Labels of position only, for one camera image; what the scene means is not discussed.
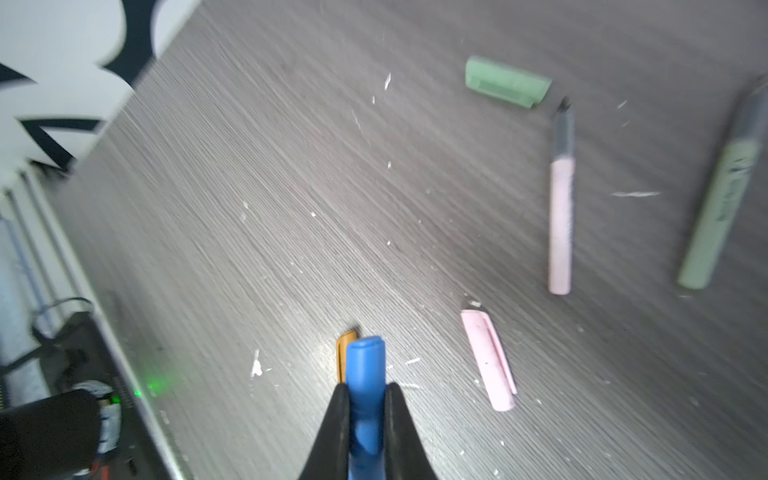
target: pink marker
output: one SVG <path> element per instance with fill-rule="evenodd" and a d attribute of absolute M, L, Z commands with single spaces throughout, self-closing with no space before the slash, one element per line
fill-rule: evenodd
<path fill-rule="evenodd" d="M 549 291 L 571 292 L 574 201 L 574 114 L 563 98 L 554 121 L 554 160 L 551 165 L 549 204 Z"/>
<path fill-rule="evenodd" d="M 491 317 L 481 310 L 462 310 L 462 323 L 491 406 L 497 412 L 513 409 L 518 389 Z"/>

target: green marker cap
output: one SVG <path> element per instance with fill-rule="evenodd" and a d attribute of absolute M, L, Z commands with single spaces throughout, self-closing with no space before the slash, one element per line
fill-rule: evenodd
<path fill-rule="evenodd" d="M 551 78 L 476 55 L 467 60 L 465 80 L 474 91 L 525 108 L 541 103 L 552 84 Z"/>

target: white scratch mark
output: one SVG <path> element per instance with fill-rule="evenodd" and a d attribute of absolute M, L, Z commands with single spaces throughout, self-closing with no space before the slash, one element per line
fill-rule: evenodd
<path fill-rule="evenodd" d="M 253 366 L 250 368 L 250 378 L 261 376 L 261 362 L 259 361 L 259 349 L 253 354 Z"/>
<path fill-rule="evenodd" d="M 661 192 L 613 192 L 611 196 L 613 197 L 656 197 L 657 195 L 661 195 Z"/>

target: gray wood grain surface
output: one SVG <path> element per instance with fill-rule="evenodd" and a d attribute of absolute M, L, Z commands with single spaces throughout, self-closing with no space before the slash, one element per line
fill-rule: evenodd
<path fill-rule="evenodd" d="M 297 477 L 356 324 L 421 387 L 443 479 L 759 478 L 768 167 L 711 287 L 674 276 L 766 25 L 757 0 L 208 1 L 51 198 L 138 372 L 169 384 L 153 403 L 198 478 Z M 474 94 L 472 54 L 552 89 L 532 111 Z M 555 298 L 566 93 L 575 272 Z M 475 384 L 467 295 L 505 344 L 512 412 Z"/>

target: marker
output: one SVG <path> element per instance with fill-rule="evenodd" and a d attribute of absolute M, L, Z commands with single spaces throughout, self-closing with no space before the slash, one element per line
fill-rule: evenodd
<path fill-rule="evenodd" d="M 563 98 L 554 120 L 554 159 L 549 203 L 549 291 L 571 292 L 571 251 L 574 222 L 574 112 Z"/>
<path fill-rule="evenodd" d="M 730 138 L 720 153 L 699 219 L 680 268 L 677 283 L 700 290 L 717 265 L 728 231 L 763 149 L 768 127 L 768 77 L 762 77 L 744 98 Z"/>

